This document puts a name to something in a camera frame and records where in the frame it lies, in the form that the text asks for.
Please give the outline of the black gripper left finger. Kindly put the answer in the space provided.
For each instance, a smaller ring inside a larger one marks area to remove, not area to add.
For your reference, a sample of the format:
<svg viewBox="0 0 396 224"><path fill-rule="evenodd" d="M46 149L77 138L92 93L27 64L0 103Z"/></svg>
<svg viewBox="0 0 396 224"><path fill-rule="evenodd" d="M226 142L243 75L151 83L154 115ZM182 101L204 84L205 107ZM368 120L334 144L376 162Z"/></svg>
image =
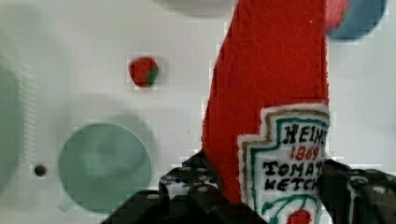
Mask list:
<svg viewBox="0 0 396 224"><path fill-rule="evenodd" d="M267 224L243 203L222 194L220 178L200 151L141 190L101 224Z"/></svg>

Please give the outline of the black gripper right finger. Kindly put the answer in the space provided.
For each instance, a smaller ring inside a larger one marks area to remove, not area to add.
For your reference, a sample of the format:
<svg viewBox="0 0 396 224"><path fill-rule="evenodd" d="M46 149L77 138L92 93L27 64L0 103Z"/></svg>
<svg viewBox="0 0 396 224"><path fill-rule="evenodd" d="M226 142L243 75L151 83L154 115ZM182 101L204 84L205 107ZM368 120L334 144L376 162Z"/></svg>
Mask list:
<svg viewBox="0 0 396 224"><path fill-rule="evenodd" d="M396 224L394 175L326 160L319 198L333 224Z"/></svg>

